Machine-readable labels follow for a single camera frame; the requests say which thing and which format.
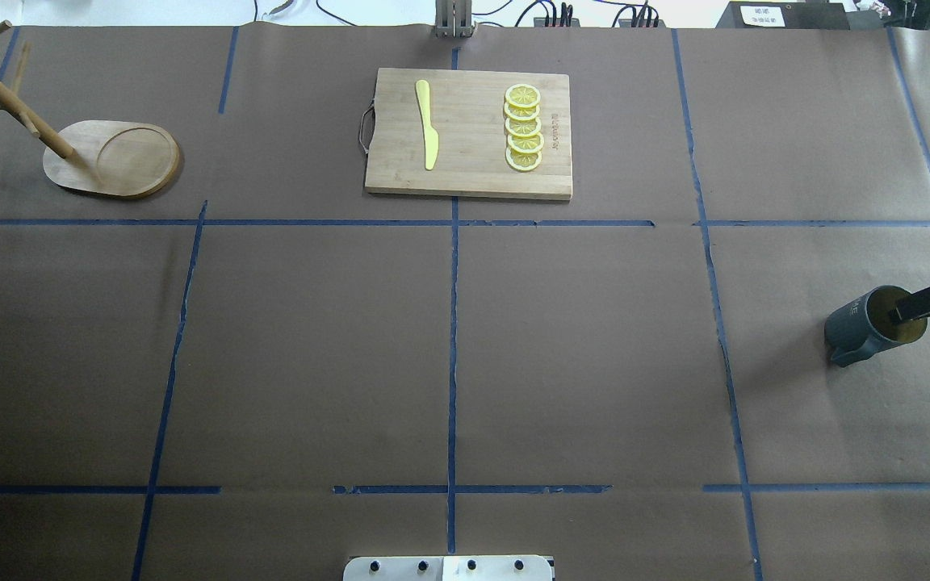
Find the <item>yellow plastic knife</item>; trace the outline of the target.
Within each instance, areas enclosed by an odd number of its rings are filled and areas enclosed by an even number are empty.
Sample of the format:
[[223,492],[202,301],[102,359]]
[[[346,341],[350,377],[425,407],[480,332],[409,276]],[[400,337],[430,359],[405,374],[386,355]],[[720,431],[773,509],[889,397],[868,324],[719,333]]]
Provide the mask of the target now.
[[424,78],[416,81],[416,96],[423,128],[424,168],[433,170],[439,154],[439,133],[432,123],[431,87]]

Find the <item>wooden cutting board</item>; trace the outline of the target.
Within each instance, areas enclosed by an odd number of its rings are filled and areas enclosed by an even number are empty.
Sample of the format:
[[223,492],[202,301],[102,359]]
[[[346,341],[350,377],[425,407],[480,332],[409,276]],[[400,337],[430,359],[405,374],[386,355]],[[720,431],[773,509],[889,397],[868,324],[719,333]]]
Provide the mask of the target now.
[[[429,82],[439,133],[435,169],[424,168],[416,81]],[[542,163],[530,172],[505,160],[505,90],[525,82],[542,93]],[[484,196],[569,201],[573,195],[571,80],[517,71],[380,69],[367,155],[369,194]]]

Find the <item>orange black adapter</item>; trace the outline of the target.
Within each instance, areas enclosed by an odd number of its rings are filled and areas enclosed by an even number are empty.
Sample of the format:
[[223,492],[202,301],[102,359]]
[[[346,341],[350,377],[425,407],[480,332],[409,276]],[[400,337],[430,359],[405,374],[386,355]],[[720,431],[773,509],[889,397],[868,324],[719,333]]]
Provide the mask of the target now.
[[658,28],[660,12],[650,3],[623,4],[616,12],[613,28]]
[[573,5],[571,3],[540,1],[533,5],[539,6],[545,11],[544,16],[536,16],[533,25],[536,28],[572,28],[573,26],[579,26],[573,14]]

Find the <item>wooden cup rack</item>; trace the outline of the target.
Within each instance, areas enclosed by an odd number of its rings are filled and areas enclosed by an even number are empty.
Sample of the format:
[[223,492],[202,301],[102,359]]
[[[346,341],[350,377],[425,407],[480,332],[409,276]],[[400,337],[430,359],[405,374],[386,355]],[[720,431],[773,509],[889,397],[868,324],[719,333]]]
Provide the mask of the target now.
[[[0,34],[12,27],[0,22]],[[0,81],[0,111],[44,144],[42,169],[49,181],[78,194],[142,199],[178,176],[183,153],[170,132],[152,123],[84,120],[56,130],[19,97],[30,45],[10,85]]]

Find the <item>orange black adapter far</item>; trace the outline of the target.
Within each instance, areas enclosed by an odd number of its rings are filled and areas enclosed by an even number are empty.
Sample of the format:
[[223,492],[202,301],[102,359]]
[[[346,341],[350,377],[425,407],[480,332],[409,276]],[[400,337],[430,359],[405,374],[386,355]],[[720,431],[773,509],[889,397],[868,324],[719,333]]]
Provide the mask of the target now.
[[536,16],[533,25],[536,28],[572,28],[573,26],[579,26],[573,14],[573,5],[571,3],[540,1],[533,5],[539,6],[545,11],[544,16]]

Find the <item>orange black adapter near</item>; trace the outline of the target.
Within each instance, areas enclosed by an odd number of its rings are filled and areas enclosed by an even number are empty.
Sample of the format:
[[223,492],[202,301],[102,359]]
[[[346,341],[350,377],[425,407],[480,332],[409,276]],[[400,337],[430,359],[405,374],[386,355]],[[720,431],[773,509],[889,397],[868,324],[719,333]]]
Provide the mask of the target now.
[[658,28],[660,12],[650,3],[623,4],[616,12],[613,28]]

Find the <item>teal mug yellow inside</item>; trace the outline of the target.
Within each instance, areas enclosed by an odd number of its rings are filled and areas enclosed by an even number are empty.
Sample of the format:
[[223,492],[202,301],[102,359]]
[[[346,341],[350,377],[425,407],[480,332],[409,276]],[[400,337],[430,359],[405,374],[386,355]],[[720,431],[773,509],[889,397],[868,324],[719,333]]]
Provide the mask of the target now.
[[834,310],[824,320],[824,342],[831,364],[846,367],[922,338],[928,327],[926,320],[896,324],[890,317],[897,302],[908,295],[900,286],[878,286]]

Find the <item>aluminium frame post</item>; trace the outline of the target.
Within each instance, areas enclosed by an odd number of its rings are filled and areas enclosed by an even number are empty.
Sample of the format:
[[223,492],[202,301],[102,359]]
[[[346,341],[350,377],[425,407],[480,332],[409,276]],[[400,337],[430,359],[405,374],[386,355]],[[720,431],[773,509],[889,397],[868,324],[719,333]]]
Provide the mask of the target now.
[[472,0],[437,0],[434,35],[438,38],[469,38],[475,33]]

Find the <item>lemon slice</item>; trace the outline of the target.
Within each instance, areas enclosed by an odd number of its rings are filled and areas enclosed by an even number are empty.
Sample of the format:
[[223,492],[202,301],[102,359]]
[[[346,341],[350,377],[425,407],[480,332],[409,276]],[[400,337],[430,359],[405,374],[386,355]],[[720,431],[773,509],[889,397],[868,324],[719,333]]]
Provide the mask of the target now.
[[506,104],[514,107],[514,109],[529,110],[539,105],[542,101],[542,93],[532,85],[519,82],[519,84],[511,85],[505,90],[503,99]]
[[507,120],[518,122],[529,122],[538,120],[540,115],[540,106],[534,107],[515,107],[513,104],[503,104],[503,114]]
[[507,135],[514,137],[532,137],[538,136],[542,131],[542,121],[540,118],[530,120],[517,120],[514,118],[505,119],[505,131]]
[[542,133],[538,132],[530,136],[518,136],[513,133],[507,133],[506,143],[509,150],[519,155],[538,154],[543,150],[545,139]]
[[520,152],[512,147],[505,149],[505,160],[510,169],[518,172],[530,172],[540,166],[543,161],[542,151]]

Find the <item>white pillar with base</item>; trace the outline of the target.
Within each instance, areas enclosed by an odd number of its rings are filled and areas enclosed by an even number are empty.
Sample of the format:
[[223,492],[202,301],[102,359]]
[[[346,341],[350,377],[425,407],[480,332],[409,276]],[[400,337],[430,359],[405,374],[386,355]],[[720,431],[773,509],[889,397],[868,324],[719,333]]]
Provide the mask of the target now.
[[536,554],[361,556],[343,580],[555,580],[552,558]]

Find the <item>black box white label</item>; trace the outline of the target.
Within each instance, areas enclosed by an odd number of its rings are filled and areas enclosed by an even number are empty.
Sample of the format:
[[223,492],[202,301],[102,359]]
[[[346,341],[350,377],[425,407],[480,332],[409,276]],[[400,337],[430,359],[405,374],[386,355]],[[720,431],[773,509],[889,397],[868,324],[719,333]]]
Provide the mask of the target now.
[[850,23],[840,2],[731,1],[715,28],[848,31]]

